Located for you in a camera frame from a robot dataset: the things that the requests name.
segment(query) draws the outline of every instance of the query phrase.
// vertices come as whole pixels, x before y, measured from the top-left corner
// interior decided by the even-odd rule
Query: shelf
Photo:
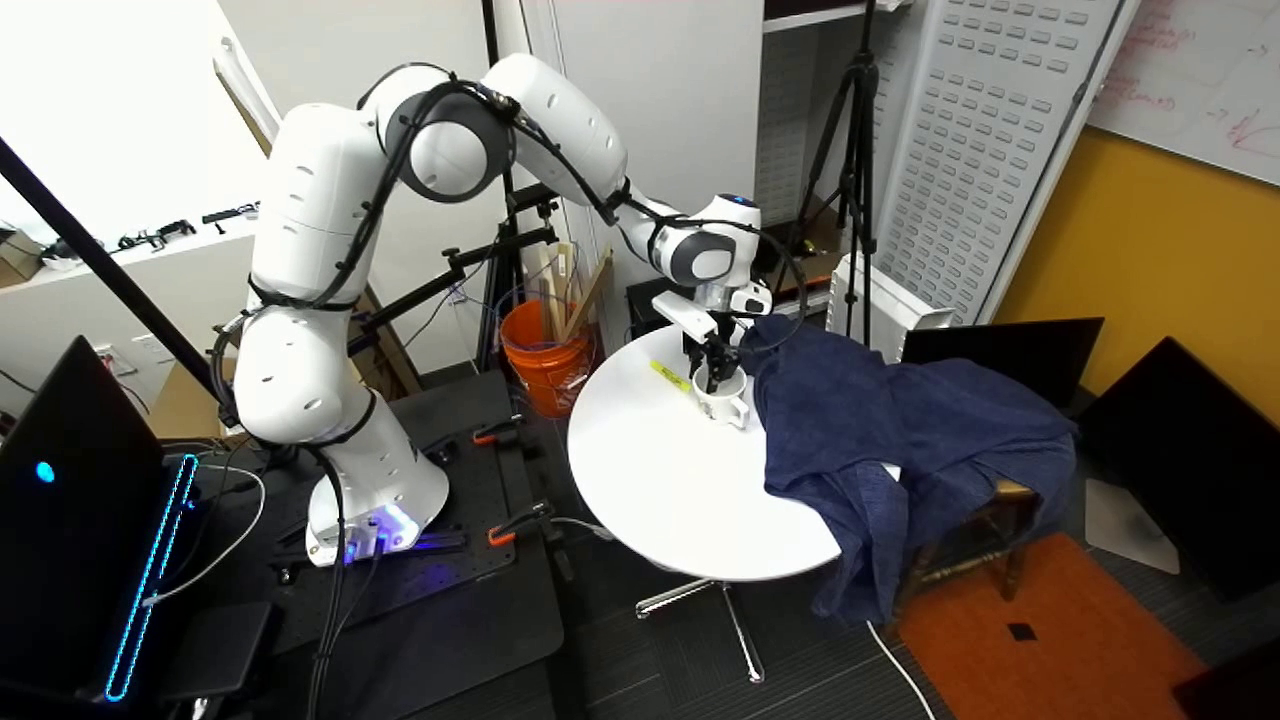
[[[878,13],[894,13],[894,6],[905,6],[905,3],[907,3],[907,0],[875,0]],[[859,0],[808,3],[803,13],[776,13],[776,14],[768,14],[768,21],[764,21],[764,36],[768,36],[768,31],[837,22],[837,21],[846,21],[846,14],[863,14],[863,3],[859,3]]]

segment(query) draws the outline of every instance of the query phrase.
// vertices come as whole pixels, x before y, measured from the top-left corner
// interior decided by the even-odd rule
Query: table leg
[[[687,582],[677,582],[667,591],[656,591],[656,596],[643,596],[637,598],[637,619],[648,619],[651,611],[667,608],[667,602],[678,602],[705,588],[714,588],[714,578],[687,578]]]
[[[714,588],[714,578],[705,578],[705,574],[699,574],[699,578],[677,582],[677,588],[667,588],[667,591],[643,596],[643,598],[637,598],[637,619],[648,619],[651,611],[670,608],[670,602],[678,602],[678,598],[687,598],[687,596],[699,596],[699,591],[707,591],[707,588]],[[720,598],[722,598],[722,611],[728,611],[734,648],[742,651],[747,678],[751,678],[751,682],[764,682],[758,651],[754,651],[747,628],[742,628],[738,617],[734,617],[734,602],[733,602],[733,588],[728,588],[728,582],[720,582]]]
[[[751,682],[764,682],[758,651],[754,651],[747,628],[734,619],[728,582],[720,582],[720,596],[722,596],[722,608],[728,608],[728,622],[733,622],[734,648],[742,651],[747,678],[751,678]]]

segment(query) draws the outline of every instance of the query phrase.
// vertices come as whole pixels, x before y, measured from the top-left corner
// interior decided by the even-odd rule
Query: paper
[[[1084,539],[1110,554],[1181,574],[1181,554],[1122,485],[1084,478]]]

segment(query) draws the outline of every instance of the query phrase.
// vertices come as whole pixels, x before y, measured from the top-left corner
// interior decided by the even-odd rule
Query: chair
[[[1029,485],[997,478],[997,495],[973,513],[967,522],[944,531],[935,544],[910,548],[894,617],[923,588],[992,567],[998,596],[1013,598],[1025,573],[1025,531],[1031,527],[1039,495]]]

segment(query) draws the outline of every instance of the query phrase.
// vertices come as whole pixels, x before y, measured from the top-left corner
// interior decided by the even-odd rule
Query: round white table
[[[637,617],[712,582],[784,578],[840,554],[829,522],[795,501],[764,493],[764,426],[707,418],[678,387],[678,327],[656,327],[611,350],[568,416],[568,466],[593,516],[637,554],[695,574],[637,602]]]

